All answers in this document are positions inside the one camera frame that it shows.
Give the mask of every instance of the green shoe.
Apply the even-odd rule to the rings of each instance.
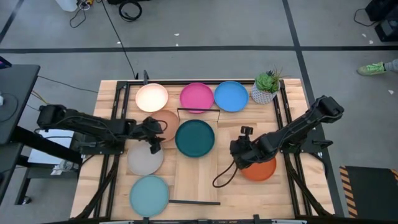
[[[357,72],[360,75],[377,75],[386,73],[386,69],[384,69],[384,64],[382,62],[374,63],[372,65],[362,66],[357,69]]]

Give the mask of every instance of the wire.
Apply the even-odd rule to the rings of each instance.
[[[29,105],[29,104],[26,104],[26,106],[30,107],[30,108],[33,109],[33,110],[36,110],[36,111],[40,112],[39,109],[36,109],[36,108],[34,108],[33,106],[31,106],[31,105]]]
[[[215,185],[216,180],[217,180],[219,177],[221,177],[223,174],[225,174],[227,171],[229,171],[229,169],[232,167],[232,165],[233,165],[234,163],[235,163],[235,161],[232,161],[231,165],[229,165],[229,167],[228,167],[226,170],[224,170],[222,173],[218,174],[218,176],[216,176],[216,178],[214,178],[214,180],[213,180],[213,187],[215,187],[215,188],[222,188],[222,187],[225,187],[225,186],[227,186],[227,185],[232,181],[232,179],[234,179],[235,174],[236,174],[236,172],[238,171],[238,167],[237,167],[237,166],[236,166],[236,168],[235,168],[234,174],[232,174],[231,178],[229,178],[229,180],[228,180],[225,184]]]
[[[169,126],[169,125],[167,124],[167,122],[166,122],[166,121],[163,121],[163,120],[155,120],[155,121],[153,121],[153,122],[151,122],[151,123],[154,123],[154,122],[162,122],[162,123],[165,123],[165,124],[166,124],[166,127],[165,127],[162,131],[165,131],[165,130],[167,129],[167,127]],[[155,132],[155,133],[158,132],[157,130],[154,130],[154,129],[152,129],[152,128],[149,128],[149,127],[146,126],[146,125],[144,125],[144,127],[145,127],[146,129],[148,129],[149,131],[153,131],[153,132]]]
[[[50,138],[70,138],[72,140],[75,140],[77,142],[80,142],[79,140],[77,140],[76,138],[74,138],[73,136],[50,136],[50,137],[46,137],[45,139],[50,139]]]
[[[5,173],[7,171],[10,171],[10,170],[12,170],[12,168],[11,169],[6,169],[4,171],[1,171],[0,174],[3,174],[3,173]]]
[[[14,97],[15,101],[17,102],[17,106],[15,107],[14,111],[12,112],[12,114],[11,114],[8,118],[5,118],[5,119],[3,119],[3,120],[0,120],[0,124],[3,123],[3,122],[8,121],[9,119],[11,119],[11,118],[14,116],[14,114],[17,112],[17,109],[18,109],[18,106],[19,106],[18,98],[17,98],[15,95],[10,94],[10,93],[1,93],[1,95],[3,95],[3,96],[4,96],[4,95],[9,95],[9,96]]]
[[[85,164],[87,161],[89,161],[92,157],[94,157],[94,155],[89,156],[87,159],[85,159],[82,163],[81,166],[83,166],[83,164]]]
[[[38,97],[37,95],[30,93],[32,96],[36,97],[37,99],[39,99],[41,102],[48,104],[46,101],[44,101],[43,99],[41,99],[40,97]]]
[[[48,104],[48,102],[43,98],[43,96],[41,96],[40,94],[38,94],[36,91],[32,90],[32,92],[34,92],[36,94],[36,96],[38,96],[45,104]]]
[[[86,10],[89,10],[89,9],[90,9],[90,5],[89,5],[89,4],[87,4],[85,1],[81,2],[81,3],[79,4],[79,10],[76,12],[75,16],[73,16],[73,17],[69,20],[69,25],[70,25],[70,27],[72,27],[72,28],[77,28],[77,27],[80,26],[84,21],[86,21],[86,12],[85,12],[85,11],[86,11]],[[79,22],[79,24],[73,26],[73,25],[72,25],[72,20],[74,20],[74,19],[76,18],[76,16],[79,14],[80,11],[83,11],[84,19],[83,19],[81,22]]]
[[[360,10],[365,10],[365,8],[363,8],[363,9],[358,9],[357,11],[355,11],[355,13],[354,13],[354,22],[356,22],[357,24],[361,24],[362,26],[366,26],[366,27],[373,26],[375,23],[378,22],[378,21],[375,21],[375,22],[373,22],[372,24],[369,24],[369,25],[363,24],[362,22],[358,22],[355,18],[356,18],[356,13],[357,13],[358,11],[360,11]]]
[[[137,15],[137,16],[134,16],[134,17],[133,17],[133,16],[130,16],[128,13],[122,11],[123,7],[124,7],[125,5],[127,5],[127,4],[133,4],[133,5],[135,5],[135,6],[138,7],[139,12],[138,12],[138,15]],[[122,17],[122,20],[124,20],[124,21],[126,21],[126,22],[134,22],[134,21],[136,21],[138,18],[141,17],[141,14],[142,14],[141,5],[140,5],[138,2],[136,2],[136,1],[133,1],[133,0],[125,0],[125,1],[123,1],[123,2],[120,4],[120,6],[119,6],[119,15],[120,15],[120,17]]]
[[[62,84],[62,85],[66,85],[66,86],[69,86],[70,88],[74,88],[74,89],[77,89],[77,90],[89,91],[89,92],[92,92],[92,93],[98,93],[97,91],[87,90],[87,89],[83,89],[83,88],[78,88],[78,87],[75,87],[75,86],[60,82],[60,81],[56,81],[56,80],[52,80],[50,78],[46,78],[46,77],[40,76],[40,75],[38,75],[38,77],[43,78],[43,79],[48,80],[48,81],[51,81],[51,82],[55,82],[55,83],[59,83],[59,84]]]
[[[107,131],[109,131],[109,133],[112,135],[112,137],[113,137],[115,140],[119,140],[119,139],[114,135],[114,133],[111,131],[111,129],[108,127],[108,125],[106,125],[104,122],[98,121],[98,120],[95,120],[95,119],[91,119],[91,118],[85,118],[85,117],[83,117],[83,116],[70,116],[70,117],[67,117],[67,118],[63,118],[62,120],[60,120],[60,121],[58,121],[57,123],[55,123],[54,126],[56,126],[56,125],[58,125],[58,124],[60,124],[60,123],[62,123],[62,122],[64,122],[64,121],[66,121],[66,120],[68,120],[68,119],[71,119],[71,118],[80,118],[80,119],[86,119],[86,120],[88,120],[88,121],[98,122],[99,124],[102,124],[102,125],[106,128]]]
[[[122,42],[122,40],[120,39],[120,36],[119,36],[118,32],[116,31],[116,28],[115,28],[114,25],[113,25],[113,22],[112,22],[112,20],[111,20],[111,17],[110,17],[109,14],[108,14],[108,10],[106,10],[104,1],[101,0],[101,3],[102,3],[102,5],[103,5],[103,7],[104,7],[105,13],[106,13],[106,15],[107,15],[107,17],[108,17],[110,23],[111,23],[111,25],[112,25],[112,28],[113,28],[113,30],[114,30],[114,33],[115,33],[116,36],[118,37],[118,40],[119,40],[119,42],[120,42],[120,44],[121,44],[121,46],[122,46],[124,55],[126,56],[126,59],[127,59],[127,61],[129,62],[129,65],[130,65],[130,68],[131,68],[131,71],[132,71],[132,75],[134,76],[134,79],[138,79],[138,75],[136,75],[136,73],[134,72],[134,69],[132,68],[130,59],[129,59],[129,57],[127,56],[126,49],[124,48],[123,42]]]

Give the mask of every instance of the plate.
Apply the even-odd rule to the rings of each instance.
[[[226,81],[218,85],[214,98],[216,104],[228,112],[243,110],[249,101],[249,93],[245,87],[235,81]]]
[[[130,205],[142,217],[154,217],[169,203],[169,186],[155,175],[140,178],[130,191]]]
[[[131,172],[137,175],[149,175],[157,171],[164,160],[163,149],[150,153],[150,144],[136,141],[127,152],[127,164]]]
[[[191,83],[181,91],[180,102],[184,108],[209,109],[214,103],[213,91],[203,83]]]
[[[254,181],[263,181],[270,178],[276,170],[276,158],[268,162],[253,163],[246,169],[241,170],[242,175]]]
[[[162,109],[169,99],[164,86],[151,83],[141,87],[136,94],[138,108],[145,112],[155,112]]]
[[[215,135],[211,126],[193,119],[181,124],[175,135],[175,144],[182,154],[188,157],[201,157],[213,148]]]
[[[160,110],[156,111],[150,116],[156,120],[165,121],[167,123],[166,128],[166,124],[164,122],[159,122],[162,130],[164,131],[163,134],[157,134],[157,136],[165,138],[162,142],[167,142],[174,138],[178,126],[180,125],[180,120],[178,119],[177,115],[175,115],[175,113],[169,110]]]

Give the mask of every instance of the wooden board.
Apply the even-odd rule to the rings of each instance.
[[[217,137],[217,122],[206,122],[213,128]],[[177,151],[174,194],[171,199],[217,202],[217,189],[209,187],[217,176],[217,149],[215,143],[213,149],[200,158],[190,158]]]
[[[285,84],[290,110],[293,119],[295,119],[302,115],[308,108],[302,84],[299,79],[286,79]],[[101,82],[95,108],[96,116],[104,118],[110,117],[115,87],[116,81]],[[251,85],[246,85],[245,87],[250,93]],[[166,86],[166,88],[169,92],[169,101],[164,109],[177,113],[177,108],[180,106],[179,94],[183,86],[172,85]],[[210,88],[214,90],[216,85],[210,85]],[[134,99],[138,89],[139,86],[134,86],[130,90],[127,117],[134,118],[140,122],[147,116],[150,116],[150,113],[145,113],[137,108]],[[283,120],[286,121],[280,94],[279,101]],[[216,104],[214,104],[212,108],[218,109]],[[181,116],[184,116],[182,119],[216,120],[218,114],[213,112],[206,112],[203,114],[180,113],[180,117]],[[254,128],[254,134],[251,136],[252,139],[258,137],[262,133],[277,130],[274,105],[272,103],[268,105],[258,105],[250,98],[247,107],[245,107],[242,112],[228,113],[221,111],[216,138],[217,174],[224,171],[232,162],[232,157],[229,154],[229,142],[238,138],[242,125]],[[170,198],[174,198],[176,181],[183,181],[183,179],[178,179],[178,174],[176,172],[178,152],[174,141],[165,142],[162,147],[165,150],[165,160],[155,175],[161,176],[166,180],[170,189]],[[88,161],[81,169],[71,217],[76,216],[82,211],[98,188],[102,156],[96,157]],[[142,218],[135,214],[129,205],[130,189],[139,176],[132,174],[128,170],[126,157],[127,155],[124,153],[120,160],[113,202],[113,220],[138,220]],[[292,218],[294,214],[283,156],[278,154],[276,158],[277,169],[270,179],[264,182],[251,182],[246,180],[238,171],[236,177],[229,185],[221,189],[216,189],[217,201],[221,202],[221,206],[170,203],[160,215],[151,219],[250,219],[253,214],[260,214],[261,218]],[[308,154],[302,154],[301,158],[308,188],[324,208],[333,213],[333,206],[322,163]],[[231,177],[232,173],[233,169],[229,170],[224,176],[218,179],[217,184],[220,185],[225,183]],[[208,186],[208,190],[214,190],[212,189],[211,183]],[[302,197],[299,189],[298,201],[300,209],[303,211]]]

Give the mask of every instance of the orange plate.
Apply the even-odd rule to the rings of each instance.
[[[268,162],[253,163],[246,169],[241,170],[242,175],[254,181],[263,181],[270,178],[276,170],[276,158],[271,159]]]
[[[178,119],[177,115],[175,115],[175,113],[168,110],[160,110],[152,113],[151,117],[156,120],[165,121],[167,123],[166,128],[166,124],[164,122],[159,122],[162,130],[166,128],[163,134],[157,134],[158,137],[165,138],[162,142],[167,142],[174,138],[175,133],[180,126],[180,120]]]

